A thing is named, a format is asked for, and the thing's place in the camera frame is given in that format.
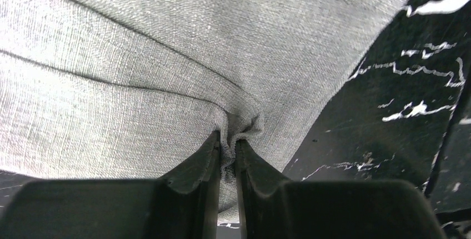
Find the grey cloth napkin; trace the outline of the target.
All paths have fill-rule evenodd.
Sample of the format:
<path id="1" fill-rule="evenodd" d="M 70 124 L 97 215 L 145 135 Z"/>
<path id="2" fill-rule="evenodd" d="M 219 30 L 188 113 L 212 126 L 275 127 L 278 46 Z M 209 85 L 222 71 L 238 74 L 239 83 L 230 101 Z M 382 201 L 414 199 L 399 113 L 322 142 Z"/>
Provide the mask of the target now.
<path id="1" fill-rule="evenodd" d="M 157 178 L 221 133 L 282 171 L 407 0 L 1 0 L 1 169 Z"/>

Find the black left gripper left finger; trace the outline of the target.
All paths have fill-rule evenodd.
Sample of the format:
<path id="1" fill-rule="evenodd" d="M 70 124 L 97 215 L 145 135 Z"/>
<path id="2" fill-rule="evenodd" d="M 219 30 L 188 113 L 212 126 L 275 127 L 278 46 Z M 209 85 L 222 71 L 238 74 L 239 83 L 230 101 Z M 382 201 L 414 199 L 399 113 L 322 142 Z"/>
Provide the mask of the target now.
<path id="1" fill-rule="evenodd" d="M 215 238 L 220 135 L 160 178 L 30 182 L 1 218 L 2 238 Z"/>

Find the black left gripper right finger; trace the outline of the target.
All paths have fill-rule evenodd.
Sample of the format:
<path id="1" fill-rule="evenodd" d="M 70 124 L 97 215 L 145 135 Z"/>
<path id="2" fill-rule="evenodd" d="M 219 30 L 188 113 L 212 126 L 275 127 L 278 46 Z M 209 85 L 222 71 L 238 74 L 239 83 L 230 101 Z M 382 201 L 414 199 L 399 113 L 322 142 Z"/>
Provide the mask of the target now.
<path id="1" fill-rule="evenodd" d="M 445 238 L 406 181 L 293 181 L 250 144 L 235 145 L 243 238 Z"/>

